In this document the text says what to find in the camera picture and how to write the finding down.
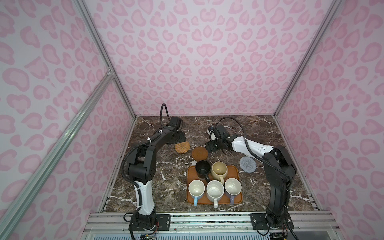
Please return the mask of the cream yellow mug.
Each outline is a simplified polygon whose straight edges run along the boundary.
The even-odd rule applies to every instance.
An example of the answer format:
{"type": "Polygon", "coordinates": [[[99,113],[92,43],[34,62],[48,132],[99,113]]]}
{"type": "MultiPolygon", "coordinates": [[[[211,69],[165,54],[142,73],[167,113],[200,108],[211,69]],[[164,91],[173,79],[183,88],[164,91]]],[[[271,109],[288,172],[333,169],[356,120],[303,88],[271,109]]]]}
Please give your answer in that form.
{"type": "Polygon", "coordinates": [[[215,162],[211,167],[211,175],[214,180],[219,181],[222,185],[225,184],[225,178],[228,175],[228,167],[223,162],[215,162]]]}

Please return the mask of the white mug blue handle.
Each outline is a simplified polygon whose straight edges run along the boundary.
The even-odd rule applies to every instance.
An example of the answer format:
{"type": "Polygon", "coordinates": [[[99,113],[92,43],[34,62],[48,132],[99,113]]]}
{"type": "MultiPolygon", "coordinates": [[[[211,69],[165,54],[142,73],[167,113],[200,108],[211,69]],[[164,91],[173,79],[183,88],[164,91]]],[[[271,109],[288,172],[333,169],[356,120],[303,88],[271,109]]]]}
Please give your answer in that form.
{"type": "Polygon", "coordinates": [[[190,182],[188,191],[194,200],[194,206],[198,205],[198,201],[203,197],[205,189],[205,184],[201,180],[193,180],[190,182]]]}

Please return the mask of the brown coaster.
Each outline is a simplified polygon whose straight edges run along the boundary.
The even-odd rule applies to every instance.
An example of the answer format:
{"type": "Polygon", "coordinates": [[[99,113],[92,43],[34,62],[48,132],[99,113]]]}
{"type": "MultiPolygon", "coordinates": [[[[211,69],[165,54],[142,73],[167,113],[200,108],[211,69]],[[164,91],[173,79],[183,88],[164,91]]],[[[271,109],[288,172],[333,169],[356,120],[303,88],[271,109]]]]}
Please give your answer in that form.
{"type": "Polygon", "coordinates": [[[205,147],[196,147],[192,151],[192,158],[199,162],[199,161],[205,161],[208,158],[208,151],[205,147]]]}

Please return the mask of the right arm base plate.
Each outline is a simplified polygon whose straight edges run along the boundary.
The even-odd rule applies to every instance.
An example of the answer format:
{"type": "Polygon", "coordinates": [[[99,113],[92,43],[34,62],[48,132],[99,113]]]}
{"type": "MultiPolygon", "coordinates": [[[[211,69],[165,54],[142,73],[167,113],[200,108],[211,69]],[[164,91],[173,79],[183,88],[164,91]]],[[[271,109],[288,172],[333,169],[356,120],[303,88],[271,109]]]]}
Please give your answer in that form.
{"type": "Polygon", "coordinates": [[[285,229],[288,229],[291,228],[291,229],[294,229],[295,226],[294,226],[294,223],[293,223],[293,220],[291,218],[291,215],[288,214],[287,216],[287,219],[288,221],[286,221],[286,217],[283,217],[282,218],[282,224],[277,227],[271,227],[269,226],[269,224],[267,223],[267,219],[266,219],[266,213],[251,213],[250,214],[250,219],[251,219],[251,224],[253,226],[253,230],[282,230],[283,228],[285,229]]]}

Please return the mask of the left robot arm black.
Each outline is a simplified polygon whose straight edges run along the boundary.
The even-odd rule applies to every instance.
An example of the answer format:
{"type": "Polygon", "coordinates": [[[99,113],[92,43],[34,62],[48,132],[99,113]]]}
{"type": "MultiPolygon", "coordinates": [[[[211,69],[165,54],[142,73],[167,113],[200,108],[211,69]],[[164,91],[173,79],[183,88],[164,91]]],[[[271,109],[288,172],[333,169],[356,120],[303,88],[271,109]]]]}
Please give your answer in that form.
{"type": "Polygon", "coordinates": [[[156,207],[152,195],[152,180],[157,169],[157,153],[165,145],[183,143],[185,133],[181,130],[183,120],[171,117],[147,140],[134,146],[124,157],[120,167],[122,178],[133,184],[137,197],[137,210],[133,221],[146,229],[156,222],[156,207]]]}

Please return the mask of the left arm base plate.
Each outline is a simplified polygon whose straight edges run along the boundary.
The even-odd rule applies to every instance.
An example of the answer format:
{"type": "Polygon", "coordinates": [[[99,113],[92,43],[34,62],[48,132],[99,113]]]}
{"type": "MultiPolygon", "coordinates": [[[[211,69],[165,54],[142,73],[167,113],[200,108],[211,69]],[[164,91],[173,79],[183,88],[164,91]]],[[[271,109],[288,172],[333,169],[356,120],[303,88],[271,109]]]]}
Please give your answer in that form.
{"type": "Polygon", "coordinates": [[[156,214],[156,216],[145,216],[137,214],[131,218],[131,222],[130,229],[134,232],[168,231],[170,229],[171,215],[156,214]]]}

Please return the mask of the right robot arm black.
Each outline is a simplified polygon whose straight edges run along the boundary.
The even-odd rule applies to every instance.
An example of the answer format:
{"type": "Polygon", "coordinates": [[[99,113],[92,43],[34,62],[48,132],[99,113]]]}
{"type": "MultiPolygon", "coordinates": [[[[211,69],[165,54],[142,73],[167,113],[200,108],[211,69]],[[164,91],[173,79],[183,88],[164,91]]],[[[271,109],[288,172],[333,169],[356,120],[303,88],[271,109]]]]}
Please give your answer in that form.
{"type": "Polygon", "coordinates": [[[281,227],[288,218],[289,201],[297,173],[288,150],[282,145],[272,147],[250,141],[241,135],[230,135],[221,124],[208,127],[208,133],[206,149],[209,153],[229,150],[263,163],[266,179],[271,186],[266,224],[271,229],[281,227]]]}

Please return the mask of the grey round coaster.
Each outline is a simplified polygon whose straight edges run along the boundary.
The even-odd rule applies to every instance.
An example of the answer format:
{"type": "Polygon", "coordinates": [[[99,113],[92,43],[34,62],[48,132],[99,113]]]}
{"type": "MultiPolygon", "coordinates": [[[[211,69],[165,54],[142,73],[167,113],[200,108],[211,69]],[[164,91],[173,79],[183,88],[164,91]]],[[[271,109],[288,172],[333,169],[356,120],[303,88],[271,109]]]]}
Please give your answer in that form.
{"type": "Polygon", "coordinates": [[[253,158],[250,157],[242,157],[240,159],[239,165],[241,169],[246,173],[253,173],[257,169],[257,163],[253,158]]]}

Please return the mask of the black mug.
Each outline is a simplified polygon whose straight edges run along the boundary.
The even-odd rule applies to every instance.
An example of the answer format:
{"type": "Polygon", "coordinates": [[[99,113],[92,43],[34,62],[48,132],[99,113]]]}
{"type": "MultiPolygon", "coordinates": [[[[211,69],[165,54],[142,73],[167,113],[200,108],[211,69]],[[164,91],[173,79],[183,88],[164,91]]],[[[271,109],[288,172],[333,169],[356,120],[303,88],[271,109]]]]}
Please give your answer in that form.
{"type": "Polygon", "coordinates": [[[207,161],[198,161],[195,165],[195,169],[198,178],[205,180],[207,183],[210,182],[209,174],[211,172],[211,164],[207,161]]]}

